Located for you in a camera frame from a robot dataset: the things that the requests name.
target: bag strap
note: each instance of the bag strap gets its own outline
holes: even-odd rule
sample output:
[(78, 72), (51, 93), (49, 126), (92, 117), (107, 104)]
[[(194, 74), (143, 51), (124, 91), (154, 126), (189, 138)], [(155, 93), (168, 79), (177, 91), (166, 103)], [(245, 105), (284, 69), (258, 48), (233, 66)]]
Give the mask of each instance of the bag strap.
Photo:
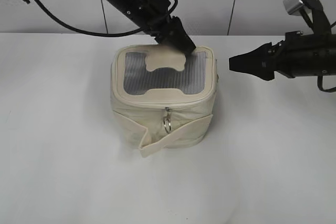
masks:
[(135, 122), (134, 120), (122, 114), (119, 114), (116, 111), (114, 111), (114, 115), (125, 130), (130, 132), (136, 132), (137, 134), (139, 134), (139, 138), (141, 139), (139, 150), (142, 157), (148, 157), (158, 152), (159, 150), (165, 148), (167, 145), (172, 144), (176, 140), (183, 137), (188, 137), (188, 135), (190, 135), (191, 132), (195, 131), (196, 129), (199, 129), (200, 127), (206, 126), (207, 129), (213, 116), (208, 115), (204, 118), (200, 118), (188, 124), (185, 124), (182, 127), (170, 133), (169, 135), (160, 139), (156, 143), (152, 143), (152, 137), (147, 127)]
[(156, 143), (151, 143), (151, 137), (148, 132), (148, 129), (146, 130), (140, 145), (139, 150), (143, 157), (148, 157), (162, 148), (165, 148), (167, 145), (175, 142), (176, 140), (182, 138), (183, 136), (188, 136), (188, 133), (190, 133), (192, 130), (198, 129), (204, 125), (208, 127), (208, 125), (211, 122), (213, 115), (206, 116), (204, 118), (197, 119), (195, 121), (192, 121), (188, 124), (183, 125), (182, 127), (178, 128), (177, 130), (173, 131), (169, 135), (165, 136), (164, 138), (160, 139)]

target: wire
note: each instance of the wire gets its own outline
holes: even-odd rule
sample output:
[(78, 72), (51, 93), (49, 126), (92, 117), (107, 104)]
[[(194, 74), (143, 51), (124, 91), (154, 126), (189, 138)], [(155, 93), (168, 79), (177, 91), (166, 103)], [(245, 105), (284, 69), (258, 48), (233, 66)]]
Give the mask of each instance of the wire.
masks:
[(109, 33), (109, 28), (107, 27), (104, 3), (103, 3), (103, 0), (100, 0), (100, 2), (101, 2), (101, 8), (103, 10), (103, 15), (104, 15), (104, 22), (105, 22), (106, 33), (108, 34)]
[(152, 21), (149, 22), (149, 25), (154, 25), (162, 20), (164, 20), (165, 18), (167, 18), (169, 15), (171, 15), (173, 13), (173, 11), (175, 11), (175, 9), (177, 8), (177, 5), (179, 4), (179, 0), (173, 0), (174, 4), (172, 6), (172, 8), (170, 8), (168, 10), (168, 12), (166, 14), (164, 14), (163, 16), (159, 17), (159, 18), (155, 18)]
[(136, 30), (133, 31), (128, 31), (126, 33), (118, 33), (118, 34), (102, 34), (102, 33), (94, 33), (91, 31), (85, 31), (85, 30), (81, 30), (75, 27), (72, 27), (66, 23), (64, 23), (62, 20), (58, 19), (56, 16), (54, 16), (43, 4), (40, 0), (34, 0), (36, 2), (36, 4), (55, 22), (57, 22), (58, 24), (60, 24), (61, 26), (71, 30), (71, 31), (75, 31), (77, 33), (80, 34), (85, 34), (85, 35), (90, 35), (90, 36), (96, 36), (96, 37), (106, 37), (106, 38), (118, 38), (118, 37), (124, 37), (124, 36), (128, 36), (128, 35), (133, 35), (133, 34), (137, 34), (141, 31), (144, 31), (143, 28), (138, 28)]
[[(103, 1), (101, 0), (102, 2), (102, 9), (103, 9), (103, 14), (104, 14), (104, 21), (105, 21), (105, 27), (106, 27), (106, 31), (107, 31), (107, 34), (102, 34), (102, 33), (94, 33), (94, 32), (91, 32), (91, 31), (85, 31), (85, 30), (81, 30), (81, 29), (78, 29), (76, 27), (72, 27), (66, 23), (64, 23), (62, 20), (58, 19), (54, 14), (52, 14), (45, 6), (44, 4), (40, 1), (40, 0), (34, 0), (36, 2), (36, 4), (52, 19), (54, 20), (55, 22), (57, 22), (58, 24), (60, 24), (61, 26), (71, 30), (71, 31), (74, 31), (74, 32), (77, 32), (77, 33), (80, 33), (80, 34), (85, 34), (85, 35), (90, 35), (90, 36), (96, 36), (96, 37), (106, 37), (106, 38), (117, 38), (117, 37), (125, 37), (125, 36), (128, 36), (128, 35), (133, 35), (133, 34), (137, 34), (141, 31), (144, 31), (144, 28), (138, 28), (136, 30), (133, 30), (133, 31), (128, 31), (126, 33), (118, 33), (118, 34), (109, 34), (108, 32), (108, 26), (107, 26), (107, 21), (106, 21), (106, 15), (105, 15), (105, 10), (104, 10), (104, 5), (103, 5)], [(173, 6), (168, 10), (167, 13), (165, 13), (164, 15), (158, 17), (158, 18), (155, 18), (153, 19), (152, 21), (148, 22), (149, 26), (152, 26), (152, 25), (155, 25), (156, 23), (164, 20), (165, 18), (167, 18), (169, 15), (171, 15), (173, 13), (173, 11), (177, 8), (177, 5), (179, 4), (179, 0), (173, 0), (174, 1), (174, 4)]]
[(324, 89), (323, 87), (323, 76), (318, 76), (317, 77), (317, 87), (319, 90), (325, 93), (335, 93), (336, 92), (336, 87), (332, 89)]
[(233, 1), (233, 6), (232, 6), (232, 10), (231, 10), (231, 17), (230, 17), (230, 22), (229, 22), (229, 28), (227, 29), (227, 35), (230, 34), (231, 23), (232, 23), (232, 19), (233, 19), (233, 13), (234, 13), (234, 11), (235, 11), (236, 1), (237, 1), (237, 0), (234, 0), (234, 1)]

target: cream bag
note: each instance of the cream bag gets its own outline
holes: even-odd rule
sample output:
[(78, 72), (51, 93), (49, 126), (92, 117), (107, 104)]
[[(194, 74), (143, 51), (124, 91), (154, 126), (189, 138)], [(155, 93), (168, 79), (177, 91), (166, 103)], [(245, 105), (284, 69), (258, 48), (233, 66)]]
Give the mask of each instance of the cream bag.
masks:
[(111, 104), (125, 139), (147, 157), (204, 137), (217, 86), (213, 51), (185, 57), (160, 45), (121, 49), (111, 68)]

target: zipper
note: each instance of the zipper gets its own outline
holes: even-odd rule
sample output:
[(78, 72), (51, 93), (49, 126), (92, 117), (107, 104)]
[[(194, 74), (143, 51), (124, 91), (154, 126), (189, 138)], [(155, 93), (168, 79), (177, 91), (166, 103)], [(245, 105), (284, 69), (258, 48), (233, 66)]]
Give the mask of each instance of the zipper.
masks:
[(165, 110), (166, 110), (166, 116), (163, 117), (163, 127), (166, 130), (166, 133), (170, 134), (172, 132), (172, 120), (171, 120), (172, 109), (166, 107)]

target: white table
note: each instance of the white table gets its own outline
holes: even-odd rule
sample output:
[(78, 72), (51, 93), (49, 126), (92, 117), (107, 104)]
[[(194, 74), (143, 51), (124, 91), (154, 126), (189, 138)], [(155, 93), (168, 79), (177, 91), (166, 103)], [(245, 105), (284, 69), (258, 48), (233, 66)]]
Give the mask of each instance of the white table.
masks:
[(336, 94), (228, 70), (281, 37), (193, 39), (218, 58), (209, 134), (142, 159), (117, 134), (110, 64), (150, 37), (0, 34), (0, 223), (336, 223)]

